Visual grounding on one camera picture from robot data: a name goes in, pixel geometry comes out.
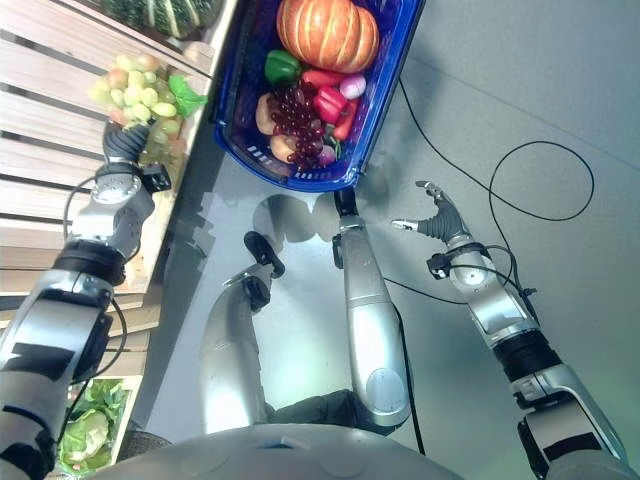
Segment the cabbage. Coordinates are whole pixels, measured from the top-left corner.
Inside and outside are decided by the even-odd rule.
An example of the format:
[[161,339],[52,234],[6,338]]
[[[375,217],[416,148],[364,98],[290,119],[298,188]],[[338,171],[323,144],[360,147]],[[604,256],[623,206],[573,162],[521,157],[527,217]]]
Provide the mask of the cabbage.
[[121,380],[90,383],[74,410],[82,414],[67,424],[58,446],[58,463],[64,471],[84,475],[110,463],[126,399]]
[[75,422],[67,425],[61,448],[65,452],[65,460],[69,463],[80,463],[93,457],[107,441],[109,422],[104,413],[88,410]]

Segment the gray floor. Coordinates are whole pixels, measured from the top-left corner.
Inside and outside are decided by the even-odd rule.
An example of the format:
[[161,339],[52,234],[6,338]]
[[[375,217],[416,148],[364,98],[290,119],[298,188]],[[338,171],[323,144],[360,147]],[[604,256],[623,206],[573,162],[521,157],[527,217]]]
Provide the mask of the gray floor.
[[[636,469],[639,19],[640,3],[633,0],[434,0],[402,73],[432,140],[485,184],[502,155],[535,139],[562,142],[593,168],[596,194],[576,220],[541,222],[501,204],[497,215],[522,280],[539,290],[534,301],[545,333],[600,402]],[[185,179],[162,325],[135,414],[172,441],[201,431],[200,336],[222,282],[251,263],[242,246],[250,229],[274,241],[288,268],[255,322],[268,400],[279,407],[350,383],[330,197],[272,187],[223,159],[209,137],[203,132]],[[391,218],[434,213],[412,187],[419,179],[447,190],[480,241],[499,240],[486,192],[424,144],[398,90],[358,186],[360,210],[385,275],[456,298],[425,269],[424,260],[441,246],[388,226]],[[588,178],[568,154],[535,147],[505,164],[496,190],[524,208],[558,216],[584,202]],[[521,413],[465,309],[389,290],[405,319],[428,454],[473,480],[532,478],[515,431]],[[409,424],[393,438],[415,446]]]

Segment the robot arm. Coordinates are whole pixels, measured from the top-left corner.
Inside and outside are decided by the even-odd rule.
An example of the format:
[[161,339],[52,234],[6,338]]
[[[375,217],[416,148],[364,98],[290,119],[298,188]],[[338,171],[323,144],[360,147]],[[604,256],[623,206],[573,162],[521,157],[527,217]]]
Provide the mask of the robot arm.
[[447,245],[447,253],[427,262],[429,270],[436,279],[450,278],[463,295],[475,325],[511,382],[518,406],[527,412],[518,433],[536,476],[545,478],[553,462],[582,450],[602,451],[609,454],[603,457],[607,462],[617,459],[626,464],[624,447],[604,413],[571,367],[551,349],[523,298],[507,291],[491,271],[495,266],[486,248],[474,240],[451,200],[431,182],[416,185],[433,197],[438,214],[422,221],[394,220],[392,225]]
[[40,479],[53,469],[68,387],[100,363],[113,287],[138,248],[152,193],[171,186],[163,167],[137,165],[148,132],[107,124],[90,203],[0,340],[0,478]]

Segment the pumpkin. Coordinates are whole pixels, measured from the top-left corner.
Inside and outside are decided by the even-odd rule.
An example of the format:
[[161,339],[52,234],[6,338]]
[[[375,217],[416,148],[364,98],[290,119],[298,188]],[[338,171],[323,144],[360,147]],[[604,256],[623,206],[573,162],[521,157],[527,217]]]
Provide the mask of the pumpkin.
[[341,73],[371,65],[380,41],[373,15],[351,0],[282,0],[277,29],[298,59]]

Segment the green leaves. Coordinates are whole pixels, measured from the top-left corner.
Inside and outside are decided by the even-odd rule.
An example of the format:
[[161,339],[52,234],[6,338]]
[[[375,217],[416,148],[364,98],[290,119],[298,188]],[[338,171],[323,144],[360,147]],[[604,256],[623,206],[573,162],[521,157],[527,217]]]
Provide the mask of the green leaves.
[[198,107],[207,103],[206,95],[198,95],[194,92],[184,75],[171,75],[169,77],[169,89],[176,96],[178,115],[187,117]]
[[128,396],[122,380],[91,381],[59,445],[58,460],[64,471],[84,475],[111,461],[112,443]]

